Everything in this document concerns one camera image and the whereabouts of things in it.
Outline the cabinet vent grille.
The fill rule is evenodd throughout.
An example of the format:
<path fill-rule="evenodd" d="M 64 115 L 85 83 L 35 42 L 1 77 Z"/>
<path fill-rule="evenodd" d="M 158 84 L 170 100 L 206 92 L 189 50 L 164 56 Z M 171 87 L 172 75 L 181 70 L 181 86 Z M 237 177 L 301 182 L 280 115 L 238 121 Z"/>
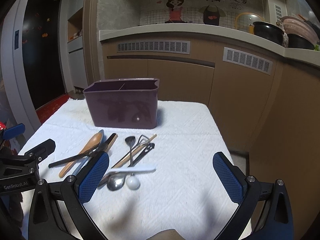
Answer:
<path fill-rule="evenodd" d="M 223 61 L 257 70 L 267 75 L 271 75 L 273 66 L 273 62 L 265 58 L 227 47 L 223 49 Z"/>
<path fill-rule="evenodd" d="M 190 54 L 190 41 L 178 40 L 146 40 L 146 41 L 126 41 L 117 44 L 117 52 L 159 52 Z"/>

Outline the white ceramic soup spoon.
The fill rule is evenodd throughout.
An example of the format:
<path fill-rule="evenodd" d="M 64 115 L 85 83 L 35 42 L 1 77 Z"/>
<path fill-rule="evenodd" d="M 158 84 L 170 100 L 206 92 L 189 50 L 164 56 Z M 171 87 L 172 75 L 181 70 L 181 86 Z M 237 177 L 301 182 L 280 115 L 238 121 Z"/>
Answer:
<path fill-rule="evenodd" d="M 141 166 L 133 166 L 133 167 L 119 167 L 119 168 L 111 168 L 105 174 L 114 174 L 114 173 L 152 173 L 156 171 L 155 165 L 141 165 Z"/>

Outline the glass pot lid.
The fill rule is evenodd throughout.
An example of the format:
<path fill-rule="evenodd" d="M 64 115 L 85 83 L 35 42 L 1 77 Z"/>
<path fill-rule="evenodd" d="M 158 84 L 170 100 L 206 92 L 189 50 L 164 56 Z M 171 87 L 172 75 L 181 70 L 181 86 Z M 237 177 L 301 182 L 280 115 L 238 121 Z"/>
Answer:
<path fill-rule="evenodd" d="M 253 23 L 257 21 L 264 21 L 264 19 L 261 16 L 251 12 L 240 13 L 235 18 L 235 29 L 254 34 Z"/>

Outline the smoky translucent plastic spoon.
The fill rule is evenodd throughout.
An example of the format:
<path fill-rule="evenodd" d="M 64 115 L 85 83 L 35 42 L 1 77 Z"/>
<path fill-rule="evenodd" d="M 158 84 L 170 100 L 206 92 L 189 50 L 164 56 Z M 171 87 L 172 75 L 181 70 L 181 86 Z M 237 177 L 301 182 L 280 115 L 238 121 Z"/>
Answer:
<path fill-rule="evenodd" d="M 49 168 L 53 168 L 53 167 L 56 167 L 56 166 L 59 166 L 59 165 L 62 165 L 62 164 L 66 164 L 66 163 L 70 163 L 70 162 L 76 161 L 76 160 L 84 158 L 84 157 L 93 157 L 97 153 L 103 152 L 103 151 L 104 150 L 101 147 L 97 147 L 97 148 L 94 148 L 92 150 L 87 150 L 84 153 L 80 153 L 78 155 L 74 155 L 74 156 L 71 156 L 69 158 L 65 158 L 65 159 L 50 163 L 48 165 L 48 167 Z"/>

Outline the right cabinet vent grille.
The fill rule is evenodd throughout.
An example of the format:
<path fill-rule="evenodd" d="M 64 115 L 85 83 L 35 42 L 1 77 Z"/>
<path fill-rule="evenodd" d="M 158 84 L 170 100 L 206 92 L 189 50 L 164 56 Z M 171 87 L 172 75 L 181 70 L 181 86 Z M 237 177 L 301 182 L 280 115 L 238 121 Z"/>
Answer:
<path fill-rule="evenodd" d="M 223 49 L 223 61 L 257 70 L 267 75 L 271 75 L 273 66 L 273 62 L 265 58 L 227 47 Z"/>

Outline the red door mat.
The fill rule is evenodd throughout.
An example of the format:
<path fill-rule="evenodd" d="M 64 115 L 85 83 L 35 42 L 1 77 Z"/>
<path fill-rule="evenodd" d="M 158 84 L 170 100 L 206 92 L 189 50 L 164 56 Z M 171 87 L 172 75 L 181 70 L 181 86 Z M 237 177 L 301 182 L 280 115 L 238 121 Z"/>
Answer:
<path fill-rule="evenodd" d="M 69 95 L 62 95 L 36 110 L 36 114 L 41 124 L 47 121 L 64 103 L 69 99 Z"/>

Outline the black smiley-face utensil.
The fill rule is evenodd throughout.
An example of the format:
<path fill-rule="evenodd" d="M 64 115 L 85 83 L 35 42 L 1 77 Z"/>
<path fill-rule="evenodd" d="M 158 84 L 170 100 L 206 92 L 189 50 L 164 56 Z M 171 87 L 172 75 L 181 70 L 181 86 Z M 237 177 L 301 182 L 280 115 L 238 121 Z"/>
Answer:
<path fill-rule="evenodd" d="M 154 143 L 149 143 L 144 150 L 142 150 L 142 152 L 138 155 L 138 157 L 136 157 L 133 160 L 133 163 L 130 164 L 130 167 L 135 166 L 138 162 L 140 162 L 151 150 L 153 150 L 155 148 L 155 144 Z"/>

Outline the black entrance door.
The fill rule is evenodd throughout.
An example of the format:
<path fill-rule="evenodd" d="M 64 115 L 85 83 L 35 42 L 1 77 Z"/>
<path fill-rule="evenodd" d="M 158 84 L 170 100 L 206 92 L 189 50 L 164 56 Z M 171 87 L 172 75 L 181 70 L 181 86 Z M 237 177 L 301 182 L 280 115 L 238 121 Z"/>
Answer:
<path fill-rule="evenodd" d="M 65 93 L 59 58 L 61 0 L 28 0 L 22 29 L 25 79 L 35 109 Z"/>

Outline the large stainless steel spoon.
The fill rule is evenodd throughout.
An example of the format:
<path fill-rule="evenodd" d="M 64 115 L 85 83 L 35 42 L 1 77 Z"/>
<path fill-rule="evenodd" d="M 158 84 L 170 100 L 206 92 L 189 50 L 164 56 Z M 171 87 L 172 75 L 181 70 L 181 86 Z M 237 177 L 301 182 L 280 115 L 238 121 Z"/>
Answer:
<path fill-rule="evenodd" d="M 100 181 L 98 188 L 106 186 L 110 191 L 117 191 L 124 186 L 125 178 L 123 173 L 108 174 Z"/>

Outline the small dark metal spoon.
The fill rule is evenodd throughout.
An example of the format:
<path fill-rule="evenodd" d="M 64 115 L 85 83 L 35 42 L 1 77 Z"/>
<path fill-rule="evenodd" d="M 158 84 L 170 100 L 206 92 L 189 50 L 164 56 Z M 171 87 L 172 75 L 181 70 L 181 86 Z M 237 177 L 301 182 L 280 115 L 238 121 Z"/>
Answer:
<path fill-rule="evenodd" d="M 125 142 L 130 148 L 130 151 L 129 151 L 129 153 L 130 153 L 130 166 L 132 166 L 132 163 L 133 163 L 132 148 L 135 145 L 136 137 L 135 136 L 129 136 L 129 137 L 125 138 Z"/>

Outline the white round ball knob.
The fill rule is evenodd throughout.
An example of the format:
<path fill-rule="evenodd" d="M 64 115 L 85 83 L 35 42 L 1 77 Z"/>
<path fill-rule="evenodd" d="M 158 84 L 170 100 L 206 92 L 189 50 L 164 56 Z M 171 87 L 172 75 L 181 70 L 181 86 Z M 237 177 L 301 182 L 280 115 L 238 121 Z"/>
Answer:
<path fill-rule="evenodd" d="M 130 175 L 126 179 L 126 184 L 130 190 L 137 190 L 140 187 L 140 181 L 138 180 L 138 178 L 134 174 Z"/>

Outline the black cooking pot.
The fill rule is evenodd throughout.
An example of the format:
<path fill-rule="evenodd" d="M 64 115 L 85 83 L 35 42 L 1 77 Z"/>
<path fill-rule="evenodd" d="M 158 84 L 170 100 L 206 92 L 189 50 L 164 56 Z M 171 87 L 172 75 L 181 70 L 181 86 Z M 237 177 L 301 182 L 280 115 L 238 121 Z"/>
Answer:
<path fill-rule="evenodd" d="M 273 24 L 256 21 L 253 23 L 253 33 L 278 45 L 283 45 L 284 32 Z"/>

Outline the purple plastic utensil caddy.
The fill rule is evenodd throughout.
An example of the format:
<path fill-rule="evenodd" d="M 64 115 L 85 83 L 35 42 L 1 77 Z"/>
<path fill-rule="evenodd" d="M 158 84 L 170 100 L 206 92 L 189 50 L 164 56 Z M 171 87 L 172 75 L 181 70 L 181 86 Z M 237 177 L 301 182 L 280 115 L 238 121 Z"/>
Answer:
<path fill-rule="evenodd" d="M 153 129 L 157 126 L 159 79 L 108 79 L 83 90 L 97 127 Z"/>

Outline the wooden chopstick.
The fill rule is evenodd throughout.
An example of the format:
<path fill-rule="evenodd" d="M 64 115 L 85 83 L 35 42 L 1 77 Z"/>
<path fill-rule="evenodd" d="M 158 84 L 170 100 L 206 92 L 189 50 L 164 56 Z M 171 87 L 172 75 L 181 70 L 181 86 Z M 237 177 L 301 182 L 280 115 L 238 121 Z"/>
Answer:
<path fill-rule="evenodd" d="M 116 164 L 114 164 L 112 166 L 112 168 L 118 168 L 118 167 L 122 167 L 123 165 L 125 165 L 128 161 L 130 161 L 130 155 L 132 155 L 132 157 L 134 157 L 137 153 L 139 153 L 141 150 L 143 150 L 144 148 L 146 148 L 146 146 L 153 141 L 153 139 L 155 139 L 155 137 L 157 137 L 156 134 L 154 134 L 151 138 L 149 138 L 147 141 L 144 141 L 142 143 L 140 143 L 138 146 L 135 146 L 131 152 L 127 153 L 124 157 L 122 157 Z"/>

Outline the wooden spoon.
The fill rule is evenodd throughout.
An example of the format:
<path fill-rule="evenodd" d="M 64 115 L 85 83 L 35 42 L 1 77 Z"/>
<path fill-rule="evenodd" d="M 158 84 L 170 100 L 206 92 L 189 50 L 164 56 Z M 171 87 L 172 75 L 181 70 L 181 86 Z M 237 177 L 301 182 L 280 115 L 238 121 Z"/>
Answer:
<path fill-rule="evenodd" d="M 84 148 L 80 151 L 79 154 L 85 153 L 87 150 L 92 150 L 94 148 L 97 148 L 99 144 L 101 143 L 102 139 L 104 137 L 104 130 L 101 129 L 98 133 L 93 135 L 91 139 L 87 142 L 87 144 L 84 146 Z M 74 166 L 76 161 L 71 161 L 65 165 L 65 167 L 60 171 L 59 177 L 63 178 L 67 172 Z"/>

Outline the light blue plastic spoon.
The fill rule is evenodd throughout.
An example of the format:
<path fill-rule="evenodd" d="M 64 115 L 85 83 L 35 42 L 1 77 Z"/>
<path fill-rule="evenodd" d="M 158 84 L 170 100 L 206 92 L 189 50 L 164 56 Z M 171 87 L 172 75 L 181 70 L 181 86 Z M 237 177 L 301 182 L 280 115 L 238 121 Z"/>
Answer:
<path fill-rule="evenodd" d="M 101 129 L 99 132 L 99 135 L 100 135 L 100 141 L 99 141 L 99 144 L 98 146 L 101 145 L 101 143 L 104 141 L 104 130 Z M 72 173 L 72 175 L 76 176 L 79 171 L 82 169 L 82 167 L 90 160 L 90 157 L 86 157 L 78 166 L 77 168 L 74 170 L 74 172 Z"/>

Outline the left cabinet vent grille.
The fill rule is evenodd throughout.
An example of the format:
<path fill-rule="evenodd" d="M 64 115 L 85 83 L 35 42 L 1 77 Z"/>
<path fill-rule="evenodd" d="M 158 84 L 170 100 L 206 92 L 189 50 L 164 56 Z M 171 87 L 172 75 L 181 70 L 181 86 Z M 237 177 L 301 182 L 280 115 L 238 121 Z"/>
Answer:
<path fill-rule="evenodd" d="M 146 40 L 146 41 L 126 41 L 117 44 L 117 52 L 159 52 L 190 54 L 190 41 L 178 40 Z"/>

